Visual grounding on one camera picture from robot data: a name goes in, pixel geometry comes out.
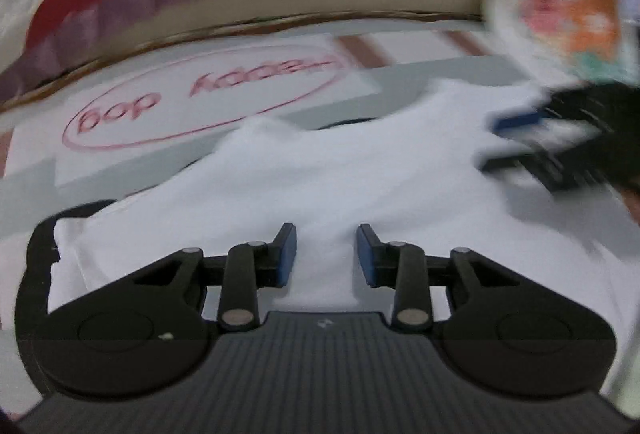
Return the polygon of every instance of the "oval logo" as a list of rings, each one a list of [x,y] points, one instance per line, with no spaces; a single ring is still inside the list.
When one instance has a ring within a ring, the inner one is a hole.
[[[110,150],[205,132],[294,103],[302,106],[352,68],[346,56],[313,45],[194,56],[109,88],[66,124],[62,141],[73,150]]]

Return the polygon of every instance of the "colorful patterned cloth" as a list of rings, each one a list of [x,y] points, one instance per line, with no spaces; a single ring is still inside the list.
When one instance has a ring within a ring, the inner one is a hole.
[[[619,0],[507,0],[507,13],[497,14],[492,22],[510,25],[510,38],[521,41],[516,49],[521,54],[535,55],[541,69],[563,69],[583,80],[613,78],[633,82],[638,76],[636,37],[628,18],[621,16],[618,3]],[[531,58],[521,57],[529,62]]]

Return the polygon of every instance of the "pink oval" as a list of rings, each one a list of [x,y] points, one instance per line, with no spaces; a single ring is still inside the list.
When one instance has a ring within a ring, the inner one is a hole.
[[[335,75],[330,78],[329,80],[324,81],[323,83],[321,83],[318,86],[312,86],[310,87],[310,89],[308,91],[306,91],[303,94],[300,94],[299,96],[296,96],[295,98],[289,99],[289,100],[283,100],[282,102],[279,102],[277,104],[274,104],[272,106],[269,107],[265,107],[264,109],[258,110],[257,112],[254,112],[252,114],[246,114],[244,116],[240,116],[238,118],[233,118],[231,120],[226,120],[224,122],[213,122],[212,124],[209,125],[205,125],[205,126],[200,126],[197,128],[192,128],[192,129],[187,129],[181,132],[174,132],[172,134],[169,134],[167,136],[158,136],[156,138],[148,138],[146,140],[139,140],[139,141],[131,141],[129,143],[113,143],[113,144],[107,144],[107,145],[84,145],[81,143],[76,143],[74,141],[72,141],[71,137],[69,136],[70,132],[69,132],[69,128],[71,127],[72,123],[76,121],[76,119],[83,114],[85,111],[87,111],[88,109],[90,109],[90,107],[97,102],[98,100],[100,100],[101,98],[107,96],[110,93],[113,93],[113,91],[120,89],[120,88],[125,88],[127,86],[127,84],[130,84],[133,81],[139,80],[142,77],[145,77],[149,74],[154,74],[157,73],[158,71],[161,71],[163,69],[167,69],[170,67],[173,67],[177,64],[184,64],[185,62],[190,62],[196,59],[201,59],[204,55],[198,55],[195,57],[190,57],[188,59],[183,59],[180,61],[176,61],[176,62],[171,62],[170,64],[165,64],[159,68],[156,69],[152,69],[150,71],[147,71],[145,73],[139,74],[133,78],[130,78],[128,80],[126,80],[125,82],[122,82],[110,89],[108,89],[105,93],[97,96],[96,98],[94,98],[92,101],[90,101],[88,104],[86,104],[82,109],[80,109],[72,118],[71,120],[68,122],[68,124],[66,124],[65,126],[65,130],[62,133],[62,142],[64,143],[65,146],[67,146],[70,149],[73,150],[77,150],[80,152],[83,151],[89,151],[89,150],[114,150],[114,149],[121,149],[121,148],[127,148],[127,147],[134,147],[134,146],[140,146],[140,145],[144,145],[144,144],[148,144],[148,143],[156,143],[159,141],[165,141],[165,140],[172,140],[175,138],[180,138],[181,136],[187,136],[190,134],[196,134],[198,132],[203,132],[206,130],[210,130],[212,128],[216,128],[216,127],[221,127],[223,125],[228,125],[228,124],[234,124],[236,122],[240,122],[241,120],[244,120],[245,118],[249,117],[249,116],[255,116],[256,114],[265,114],[266,112],[269,112],[270,110],[274,110],[277,109],[279,107],[284,107],[284,106],[288,106],[289,104],[293,104],[299,100],[302,100],[308,96],[311,96],[312,94],[317,93],[318,91],[332,85],[335,84],[338,80],[341,80],[342,78],[344,78],[348,72],[350,67],[353,65],[353,60],[351,58],[349,58],[346,55],[340,54],[338,52],[336,52],[335,50],[328,50],[328,49],[324,49],[321,48],[319,46],[311,46],[311,45],[267,45],[267,46],[250,46],[247,48],[241,48],[241,49],[236,49],[236,50],[228,50],[228,51],[217,51],[217,52],[211,52],[209,54],[206,54],[206,56],[215,56],[215,55],[228,55],[228,54],[244,54],[244,53],[251,53],[251,52],[255,52],[256,50],[264,50],[264,49],[278,49],[278,50],[289,50],[289,51],[301,51],[301,50],[306,50],[308,51],[313,51],[313,52],[321,52],[324,54],[330,54],[338,59],[340,59],[340,62],[344,65],[344,68],[337,70],[335,72]]]

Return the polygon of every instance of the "screw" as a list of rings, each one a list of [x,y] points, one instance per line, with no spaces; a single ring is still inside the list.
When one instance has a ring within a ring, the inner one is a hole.
[[[245,326],[254,319],[248,309],[230,309],[222,313],[222,320],[229,326]]]
[[[429,321],[429,314],[421,309],[407,308],[398,313],[398,320],[407,326],[421,326]]]

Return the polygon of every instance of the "white sticker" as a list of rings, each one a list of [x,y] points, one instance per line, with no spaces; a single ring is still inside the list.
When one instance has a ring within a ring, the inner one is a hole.
[[[376,92],[331,38],[216,50],[117,79],[71,97],[56,184],[248,116],[284,114]]]

